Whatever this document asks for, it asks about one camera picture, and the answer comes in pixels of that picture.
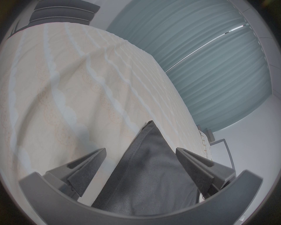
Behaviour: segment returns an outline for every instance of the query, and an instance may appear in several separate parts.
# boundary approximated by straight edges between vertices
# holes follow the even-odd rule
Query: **cream fabric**
[[[16,33],[0,53],[0,85],[0,172],[29,215],[20,178],[105,147],[86,191],[91,204],[149,120],[174,151],[204,156],[200,132],[154,58],[106,31],[50,23]]]

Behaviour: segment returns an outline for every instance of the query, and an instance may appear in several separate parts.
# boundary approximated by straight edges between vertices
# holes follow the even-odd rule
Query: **wall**
[[[214,137],[226,139],[237,175],[247,169],[263,178],[245,212],[245,221],[265,198],[281,169],[281,101],[271,95],[245,118],[214,132]]]
[[[90,26],[106,30],[115,17],[132,0],[84,0],[101,8],[95,14]]]

